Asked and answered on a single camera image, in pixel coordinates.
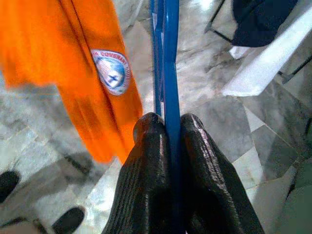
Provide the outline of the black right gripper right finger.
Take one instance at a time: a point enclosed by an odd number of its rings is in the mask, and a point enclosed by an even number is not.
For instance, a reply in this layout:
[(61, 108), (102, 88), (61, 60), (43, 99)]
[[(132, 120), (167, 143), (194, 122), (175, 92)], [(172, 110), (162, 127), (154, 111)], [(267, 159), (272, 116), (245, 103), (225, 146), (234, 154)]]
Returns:
[(234, 168), (194, 114), (181, 117), (187, 234), (265, 234)]

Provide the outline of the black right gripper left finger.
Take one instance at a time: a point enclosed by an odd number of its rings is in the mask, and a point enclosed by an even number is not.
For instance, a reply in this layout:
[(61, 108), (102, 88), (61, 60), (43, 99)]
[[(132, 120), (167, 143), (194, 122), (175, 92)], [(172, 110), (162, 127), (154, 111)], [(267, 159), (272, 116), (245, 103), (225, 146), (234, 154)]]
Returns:
[(170, 150), (163, 119), (145, 114), (135, 124), (133, 138), (101, 234), (171, 234)]

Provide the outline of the blue plastic hanger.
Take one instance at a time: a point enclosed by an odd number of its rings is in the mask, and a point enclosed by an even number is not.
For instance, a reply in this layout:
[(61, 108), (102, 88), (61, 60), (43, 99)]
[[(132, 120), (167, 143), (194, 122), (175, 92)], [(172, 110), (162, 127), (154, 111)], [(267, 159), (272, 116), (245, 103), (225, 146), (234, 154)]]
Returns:
[(170, 144), (170, 164), (173, 191), (173, 233), (185, 234), (182, 214), (180, 112), (176, 78), (179, 0), (164, 0), (163, 71), (164, 117)]
[(154, 110), (161, 116), (163, 69), (163, 0), (150, 0), (152, 49), (154, 63)]

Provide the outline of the orange shirt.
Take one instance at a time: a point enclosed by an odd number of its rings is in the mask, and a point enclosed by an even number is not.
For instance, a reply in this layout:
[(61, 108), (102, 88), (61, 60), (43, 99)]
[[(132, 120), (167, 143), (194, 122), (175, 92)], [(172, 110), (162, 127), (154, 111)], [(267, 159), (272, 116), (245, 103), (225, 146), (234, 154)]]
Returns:
[(113, 0), (0, 0), (7, 88), (57, 86), (93, 159), (127, 160), (142, 104)]

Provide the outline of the green sofa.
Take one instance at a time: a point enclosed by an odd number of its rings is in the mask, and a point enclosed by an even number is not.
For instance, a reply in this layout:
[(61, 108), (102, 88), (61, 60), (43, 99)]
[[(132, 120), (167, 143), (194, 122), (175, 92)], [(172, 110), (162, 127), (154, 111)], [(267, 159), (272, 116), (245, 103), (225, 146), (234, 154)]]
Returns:
[(312, 234), (312, 166), (297, 173), (293, 190), (284, 203), (276, 234)]

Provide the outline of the white shirt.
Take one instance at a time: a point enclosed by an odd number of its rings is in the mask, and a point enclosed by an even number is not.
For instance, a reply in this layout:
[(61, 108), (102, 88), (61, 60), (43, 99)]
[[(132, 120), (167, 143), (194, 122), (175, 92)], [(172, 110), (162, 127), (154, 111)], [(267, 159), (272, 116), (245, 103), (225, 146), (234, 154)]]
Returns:
[(312, 0), (303, 1), (294, 9), (294, 19), (266, 47), (255, 49), (222, 89), (224, 96), (248, 97), (261, 94), (280, 68), (291, 58), (312, 31)]

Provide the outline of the black clothes drying rack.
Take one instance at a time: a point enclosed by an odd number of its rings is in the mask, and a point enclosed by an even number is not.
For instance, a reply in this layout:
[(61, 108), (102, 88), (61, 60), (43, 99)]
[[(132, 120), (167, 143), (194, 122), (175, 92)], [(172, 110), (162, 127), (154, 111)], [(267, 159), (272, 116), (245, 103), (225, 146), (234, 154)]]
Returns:
[[(228, 38), (226, 35), (222, 34), (221, 32), (219, 32), (213, 28), (213, 22), (214, 22), (216, 16), (218, 15), (219, 11), (221, 10), (224, 2), (225, 2), (225, 0), (220, 0), (220, 3), (218, 5), (216, 11), (214, 12), (213, 16), (211, 17), (211, 19), (209, 20), (209, 22), (207, 23), (207, 25), (204, 29), (204, 34), (206, 34), (207, 32), (213, 32), (214, 34), (218, 35), (219, 37), (226, 40), (227, 42), (232, 43), (232, 39)], [(289, 82), (300, 70), (302, 70), (311, 61), (312, 61), (312, 55), (310, 55), (302, 64), (300, 64), (290, 74), (287, 74), (287, 73), (279, 70), (277, 74), (282, 77), (282, 84), (286, 84), (287, 82)]]

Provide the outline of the navy garment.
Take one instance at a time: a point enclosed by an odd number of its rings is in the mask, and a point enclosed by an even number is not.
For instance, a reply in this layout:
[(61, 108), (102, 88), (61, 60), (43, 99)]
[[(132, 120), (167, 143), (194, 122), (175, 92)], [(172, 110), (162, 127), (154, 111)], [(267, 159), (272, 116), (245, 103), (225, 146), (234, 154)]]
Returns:
[(233, 46), (262, 47), (270, 44), (298, 0), (233, 0), (237, 29)]

